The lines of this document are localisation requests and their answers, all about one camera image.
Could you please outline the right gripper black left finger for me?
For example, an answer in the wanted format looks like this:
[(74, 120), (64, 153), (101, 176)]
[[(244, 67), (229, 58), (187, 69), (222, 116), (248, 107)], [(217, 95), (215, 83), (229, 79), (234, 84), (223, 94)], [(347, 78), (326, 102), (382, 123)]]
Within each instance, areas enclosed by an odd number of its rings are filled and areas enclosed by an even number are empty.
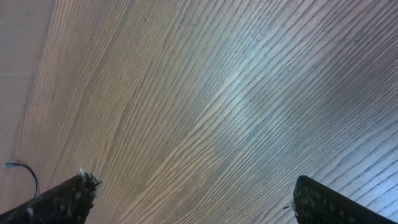
[(101, 182), (81, 172), (3, 214), (1, 224), (84, 224)]

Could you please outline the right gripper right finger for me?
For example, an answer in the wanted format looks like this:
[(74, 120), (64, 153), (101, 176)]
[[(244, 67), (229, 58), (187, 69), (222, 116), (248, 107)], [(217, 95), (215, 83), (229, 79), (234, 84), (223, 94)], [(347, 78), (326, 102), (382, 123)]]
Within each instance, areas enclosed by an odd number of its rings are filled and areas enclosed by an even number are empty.
[(397, 224), (306, 175), (297, 178), (293, 208), (299, 224)]

